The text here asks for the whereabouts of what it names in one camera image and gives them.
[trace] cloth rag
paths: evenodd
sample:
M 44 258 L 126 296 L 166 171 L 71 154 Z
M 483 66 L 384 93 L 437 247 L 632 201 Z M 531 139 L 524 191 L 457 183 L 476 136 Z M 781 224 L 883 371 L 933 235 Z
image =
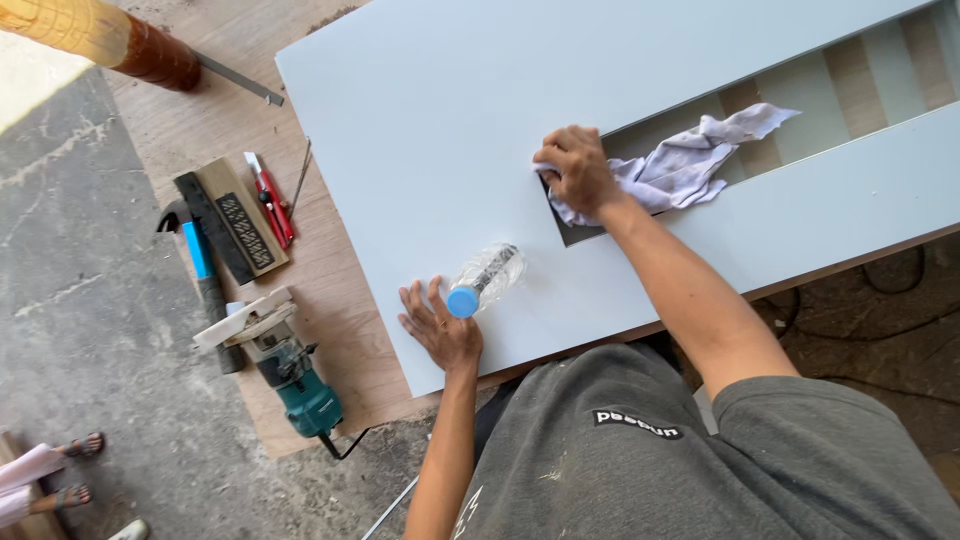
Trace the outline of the cloth rag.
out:
M 0 528 L 30 514 L 30 483 L 63 468 L 63 454 L 38 444 L 14 461 L 0 466 Z
M 714 180 L 713 173 L 739 148 L 740 143 L 761 140 L 798 110 L 757 103 L 717 120 L 705 114 L 700 125 L 661 142 L 646 159 L 608 160 L 620 188 L 633 196 L 651 214 L 712 201 L 727 183 Z M 562 173 L 553 163 L 534 163 L 534 171 Z M 566 225 L 599 225 L 574 211 L 551 189 L 550 205 Z

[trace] plastic water bottle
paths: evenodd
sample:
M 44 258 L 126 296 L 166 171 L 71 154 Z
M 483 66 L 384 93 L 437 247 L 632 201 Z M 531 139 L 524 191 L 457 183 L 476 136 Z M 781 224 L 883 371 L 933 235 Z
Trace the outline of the plastic water bottle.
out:
M 466 319 L 499 300 L 523 269 L 526 261 L 515 245 L 492 244 L 470 258 L 450 283 L 446 308 L 454 317 Z

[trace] teal power tool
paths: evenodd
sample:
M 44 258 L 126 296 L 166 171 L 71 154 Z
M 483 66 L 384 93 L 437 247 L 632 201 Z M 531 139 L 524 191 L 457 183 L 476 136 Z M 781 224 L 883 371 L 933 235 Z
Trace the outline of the teal power tool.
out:
M 194 336 L 201 347 L 217 343 L 240 345 L 257 371 L 286 406 L 287 420 L 304 437 L 320 437 L 336 459 L 346 458 L 367 434 L 364 430 L 349 449 L 340 454 L 330 432 L 344 421 L 340 400 L 313 369 L 310 357 L 317 343 L 304 347 L 287 326 L 286 319 L 297 305 L 286 287 L 232 313 L 220 323 Z

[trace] sandal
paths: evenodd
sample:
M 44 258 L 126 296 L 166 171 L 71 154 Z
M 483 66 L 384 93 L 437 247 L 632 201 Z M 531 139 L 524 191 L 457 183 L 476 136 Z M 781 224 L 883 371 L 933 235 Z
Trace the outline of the sandal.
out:
M 81 489 L 86 488 L 86 494 L 89 497 L 85 502 L 80 500 L 80 496 L 77 495 Z M 67 504 L 67 497 L 70 498 L 70 504 Z M 56 502 L 54 503 L 54 510 L 63 510 L 64 508 L 73 508 L 74 506 L 80 506 L 82 504 L 87 504 L 90 501 L 93 501 L 93 494 L 90 492 L 90 488 L 85 483 L 78 483 L 76 485 L 71 485 L 70 487 L 64 487 L 63 489 L 57 492 Z
M 92 437 L 93 435 L 98 435 L 100 437 L 100 448 L 96 450 L 94 450 L 90 445 L 90 437 Z M 90 457 L 91 455 L 95 455 L 99 453 L 101 450 L 103 450 L 106 441 L 107 439 L 104 437 L 104 435 L 101 432 L 94 431 L 90 435 L 87 435 L 86 437 L 84 437 L 83 439 L 74 439 L 70 443 L 70 446 L 67 447 L 67 451 L 64 455 L 66 455 L 67 457 L 76 457 L 78 455 Z

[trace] foot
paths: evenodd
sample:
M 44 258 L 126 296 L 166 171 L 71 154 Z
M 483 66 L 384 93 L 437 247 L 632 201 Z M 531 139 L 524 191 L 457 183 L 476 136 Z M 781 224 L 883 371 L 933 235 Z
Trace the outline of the foot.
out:
M 67 457 L 78 455 L 94 455 L 104 448 L 104 435 L 99 431 L 87 435 L 83 439 L 74 439 L 67 445 L 57 447 L 57 452 Z
M 93 496 L 90 495 L 90 488 L 87 487 L 86 484 L 65 487 L 53 495 L 47 495 L 43 499 L 30 503 L 30 513 L 38 514 L 40 512 L 60 510 L 61 508 L 72 508 L 74 506 L 80 506 L 81 504 L 87 504 L 92 499 Z

